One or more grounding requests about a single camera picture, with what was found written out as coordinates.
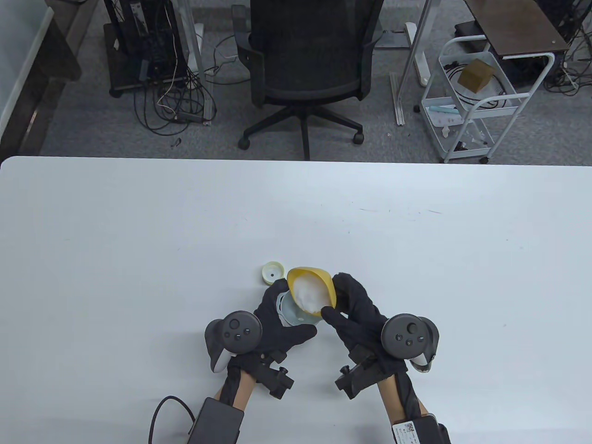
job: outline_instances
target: office chair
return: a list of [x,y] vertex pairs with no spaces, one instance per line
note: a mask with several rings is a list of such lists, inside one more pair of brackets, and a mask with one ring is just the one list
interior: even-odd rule
[[383,0],[250,0],[249,9],[232,6],[239,60],[251,74],[251,100],[283,109],[247,128],[249,136],[288,117],[300,119],[304,159],[310,160],[308,117],[356,130],[353,142],[364,141],[362,125],[322,107],[370,92],[372,51],[382,35],[378,15]]

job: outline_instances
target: brown box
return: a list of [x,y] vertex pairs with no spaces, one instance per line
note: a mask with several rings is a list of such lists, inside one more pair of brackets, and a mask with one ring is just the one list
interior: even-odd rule
[[487,86],[495,72],[496,69],[492,66],[475,59],[462,70],[458,83],[469,91],[477,93]]

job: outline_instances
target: yellow scoop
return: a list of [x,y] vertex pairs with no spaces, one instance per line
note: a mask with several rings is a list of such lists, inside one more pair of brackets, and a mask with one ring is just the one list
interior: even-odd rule
[[[297,267],[292,268],[290,271],[288,271],[288,276],[286,277],[286,279],[288,281],[288,287],[290,288],[290,294],[292,295],[292,298],[294,298],[294,281],[303,275],[314,275],[323,281],[323,283],[327,286],[327,289],[329,290],[329,300],[331,302],[331,306],[335,308],[335,305],[337,304],[337,294],[335,293],[335,286],[333,285],[333,280],[331,279],[331,275],[328,272],[326,272],[325,270],[321,270],[320,268]],[[320,311],[310,314],[321,317]]]

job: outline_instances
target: computer tower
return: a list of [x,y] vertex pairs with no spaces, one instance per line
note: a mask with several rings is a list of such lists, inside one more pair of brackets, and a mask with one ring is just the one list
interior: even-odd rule
[[128,89],[186,79],[186,45],[170,0],[104,0],[103,26],[113,97]]

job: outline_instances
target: wrist-mounted device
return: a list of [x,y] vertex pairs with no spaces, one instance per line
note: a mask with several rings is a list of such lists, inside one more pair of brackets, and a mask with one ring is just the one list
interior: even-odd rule
[[218,373],[228,367],[220,401],[233,404],[241,369],[263,384],[277,399],[292,388],[294,381],[288,378],[288,370],[270,367],[272,362],[281,363],[286,358],[285,353],[278,350],[263,354],[254,352],[262,334],[261,322],[248,311],[234,311],[224,319],[213,320],[206,327],[204,336],[211,370]]
[[[390,318],[381,332],[381,343],[386,352],[397,359],[409,359],[413,368],[420,372],[429,372],[432,368],[439,339],[440,334],[432,321],[412,314]],[[361,345],[356,345],[349,357],[356,366],[352,369],[349,365],[342,367],[342,376],[335,384],[350,399],[366,387],[391,376],[382,371],[374,353]]]
[[395,373],[395,383],[406,418],[392,426],[395,443],[451,444],[446,427],[439,424],[434,415],[422,416],[419,400],[407,373]]
[[213,398],[206,398],[189,431],[187,444],[235,444],[244,412]]

